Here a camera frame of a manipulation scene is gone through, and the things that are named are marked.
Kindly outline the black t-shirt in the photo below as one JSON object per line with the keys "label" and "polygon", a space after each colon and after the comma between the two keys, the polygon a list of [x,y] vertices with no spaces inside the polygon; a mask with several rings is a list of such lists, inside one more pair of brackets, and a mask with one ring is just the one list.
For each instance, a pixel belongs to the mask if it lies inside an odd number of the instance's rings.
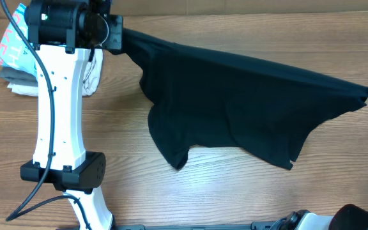
{"label": "black t-shirt", "polygon": [[368,97],[365,86],[345,80],[131,29],[123,52],[142,69],[140,86],[153,104],[149,132],[175,169],[199,145],[239,147],[290,170],[317,126],[361,109]]}

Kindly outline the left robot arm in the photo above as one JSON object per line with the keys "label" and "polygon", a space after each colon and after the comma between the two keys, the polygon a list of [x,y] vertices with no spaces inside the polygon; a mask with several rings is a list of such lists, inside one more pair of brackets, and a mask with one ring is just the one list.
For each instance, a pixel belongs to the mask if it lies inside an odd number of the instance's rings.
{"label": "left robot arm", "polygon": [[123,19],[111,2],[32,1],[25,11],[27,44],[38,79],[38,135],[33,158],[20,176],[50,183],[70,201],[80,229],[114,229],[101,183],[105,155],[87,151],[82,139],[82,80],[98,50],[119,52]]}

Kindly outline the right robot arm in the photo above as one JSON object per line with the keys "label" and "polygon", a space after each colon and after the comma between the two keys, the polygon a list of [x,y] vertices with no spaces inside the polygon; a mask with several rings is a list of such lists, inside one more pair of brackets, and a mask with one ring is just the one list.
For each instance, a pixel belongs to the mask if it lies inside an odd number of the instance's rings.
{"label": "right robot arm", "polygon": [[343,206],[333,216],[317,215],[307,210],[293,211],[287,217],[277,220],[271,228],[279,230],[368,230],[368,211],[354,204]]}

